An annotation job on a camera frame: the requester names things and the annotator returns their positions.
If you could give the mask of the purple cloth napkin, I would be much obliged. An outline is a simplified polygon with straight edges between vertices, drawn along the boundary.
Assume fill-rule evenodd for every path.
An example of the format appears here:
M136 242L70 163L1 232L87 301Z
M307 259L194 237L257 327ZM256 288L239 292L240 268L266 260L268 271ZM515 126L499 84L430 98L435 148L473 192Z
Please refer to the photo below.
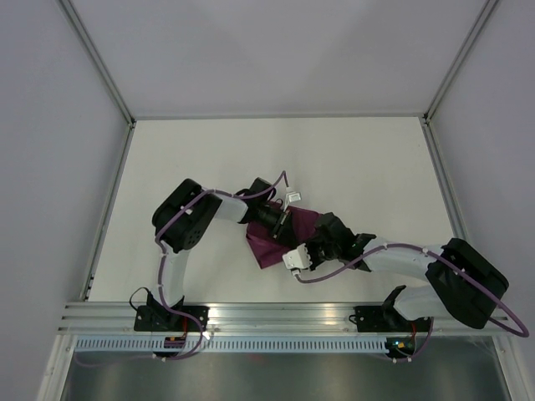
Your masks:
M282 211L292 212L293 234L289 238L275 240L270 236ZM289 206L286 210L276 202L260 206L253 220L247 223L246 240L260 269L282 262L282 255L314 234L314 222L320 217L316 211Z

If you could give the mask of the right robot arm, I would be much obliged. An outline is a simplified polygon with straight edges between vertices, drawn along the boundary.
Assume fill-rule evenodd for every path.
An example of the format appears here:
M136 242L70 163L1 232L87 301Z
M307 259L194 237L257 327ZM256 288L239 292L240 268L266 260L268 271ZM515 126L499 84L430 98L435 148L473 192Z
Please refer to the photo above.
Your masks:
M396 287L383 302L384 325L400 330L421 317L453 317L483 329L509 282L469 243L451 238L444 246L400 246L375 234L354 234L329 212L314 223L314 234L305 241L313 271L337 260L351 270L389 272L412 277L422 287Z

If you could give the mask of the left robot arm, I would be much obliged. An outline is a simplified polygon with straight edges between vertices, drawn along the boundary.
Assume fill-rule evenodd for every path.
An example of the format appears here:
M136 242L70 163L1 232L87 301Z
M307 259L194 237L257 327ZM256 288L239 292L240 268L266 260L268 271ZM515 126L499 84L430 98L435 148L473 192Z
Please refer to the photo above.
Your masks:
M292 211L286 205L275 208L271 203L276 194L276 185L260 177L234 194L208 190L186 179L164 200L152 216L161 259L155 290L147 297L147 307L157 325L166 331L181 325L188 252L213 220L256 223L267 230L268 244L286 248L298 245Z

